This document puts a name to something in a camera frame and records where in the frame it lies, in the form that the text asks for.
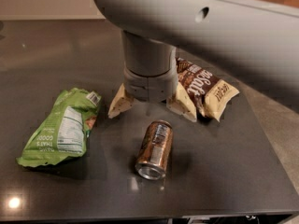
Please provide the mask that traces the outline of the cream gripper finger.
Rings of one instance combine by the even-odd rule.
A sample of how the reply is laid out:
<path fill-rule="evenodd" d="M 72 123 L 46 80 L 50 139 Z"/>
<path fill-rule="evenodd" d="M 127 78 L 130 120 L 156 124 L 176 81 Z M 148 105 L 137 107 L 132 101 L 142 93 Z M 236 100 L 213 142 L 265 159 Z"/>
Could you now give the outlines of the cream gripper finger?
<path fill-rule="evenodd" d="M 133 106 L 134 100 L 135 98 L 131 94 L 129 94 L 124 85 L 121 84 L 110 104 L 108 117 L 110 119 L 113 119 L 120 113 L 129 110 Z"/>
<path fill-rule="evenodd" d="M 166 107 L 191 122 L 197 121 L 196 107 L 180 83 L 177 85 L 176 92 L 166 99 Z"/>

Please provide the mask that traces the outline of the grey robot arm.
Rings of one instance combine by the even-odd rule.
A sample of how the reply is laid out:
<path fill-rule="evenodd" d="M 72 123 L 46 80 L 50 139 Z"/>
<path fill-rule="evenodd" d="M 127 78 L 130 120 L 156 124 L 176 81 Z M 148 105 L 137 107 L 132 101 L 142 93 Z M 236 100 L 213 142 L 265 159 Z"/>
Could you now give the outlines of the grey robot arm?
<path fill-rule="evenodd" d="M 299 15 L 258 0 L 93 0 L 121 29 L 124 87 L 160 102 L 178 84 L 183 49 L 268 97 L 299 110 Z"/>

